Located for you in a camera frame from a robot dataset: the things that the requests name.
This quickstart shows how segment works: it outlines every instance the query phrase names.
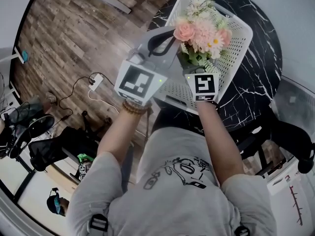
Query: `flower bouquet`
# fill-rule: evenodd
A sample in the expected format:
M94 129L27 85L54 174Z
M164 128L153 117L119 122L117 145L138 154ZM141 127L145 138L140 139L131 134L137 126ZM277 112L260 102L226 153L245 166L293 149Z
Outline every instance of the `flower bouquet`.
M217 72L214 60L227 56L232 39L228 16L222 16L213 0L192 0L183 16L176 18L175 38L182 41L179 60L185 68L203 67L206 72Z

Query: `marble table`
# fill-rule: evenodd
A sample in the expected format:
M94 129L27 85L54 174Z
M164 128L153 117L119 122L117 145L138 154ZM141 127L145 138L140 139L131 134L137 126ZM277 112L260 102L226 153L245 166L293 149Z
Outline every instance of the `marble table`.
M176 0L168 1L157 12L148 30L165 25L175 2ZM249 49L220 101L220 117L225 127L233 131L255 120L263 109L269 106L281 80L282 52L275 28L253 1L215 0L215 2L233 12L253 30ZM185 123L186 129L203 133L198 116L159 100L158 104L162 107L161 115L167 119L178 118L179 123Z

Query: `white basket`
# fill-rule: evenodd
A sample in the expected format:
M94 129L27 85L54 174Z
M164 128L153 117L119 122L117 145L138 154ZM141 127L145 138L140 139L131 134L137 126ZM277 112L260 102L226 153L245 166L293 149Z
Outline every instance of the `white basket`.
M190 5L191 1L192 0L177 0L165 26L175 25L176 18L184 15L185 10ZM252 29L244 21L222 6L215 2L213 5L217 11L230 17L228 26L233 33L231 43L226 48L229 51L228 58L222 57L216 59L215 62L215 66L220 71L219 93L215 99L215 101L219 103L246 54L252 40ZM155 97L191 113L198 114L196 111L196 104L192 99L191 91L186 85L184 77L180 77L183 69L176 62L174 63L175 64L172 65L171 69L179 69L180 71L170 72L169 79L165 82Z

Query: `floor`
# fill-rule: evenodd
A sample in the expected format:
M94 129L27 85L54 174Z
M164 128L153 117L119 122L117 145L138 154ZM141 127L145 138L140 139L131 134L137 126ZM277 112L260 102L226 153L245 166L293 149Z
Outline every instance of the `floor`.
M44 98L53 92L58 99L71 94L77 79L93 72L102 72L113 83L121 62L133 43L147 27L163 4L168 0L120 0L132 9L127 15L101 0L35 0L23 25L18 47L26 50L29 61L15 63L13 84L22 101L33 95ZM106 117L115 119L116 111L101 101L88 98L88 80L80 80L73 95L61 106L71 108L73 115L56 125L59 134L66 126L83 126L81 113L88 111L94 127L102 126ZM106 80L90 93L93 99L103 99L121 108L122 99ZM54 107L51 113L56 122L69 115L70 110ZM150 117L150 128L156 116ZM138 130L145 134L146 119ZM144 136L136 132L133 139L143 145Z

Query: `pink flower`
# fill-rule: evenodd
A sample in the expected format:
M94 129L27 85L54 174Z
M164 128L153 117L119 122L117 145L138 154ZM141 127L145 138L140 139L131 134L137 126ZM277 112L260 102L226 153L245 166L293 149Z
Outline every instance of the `pink flower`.
M223 38L224 47L228 47L228 45L231 43L232 31L229 29L220 29L218 30L218 34L220 34Z
M208 52L216 34L216 28L209 20L198 19L194 22L195 36L189 40L195 52Z
M195 36L195 29L193 24L188 22L181 22L174 30L174 37L181 41L188 41Z

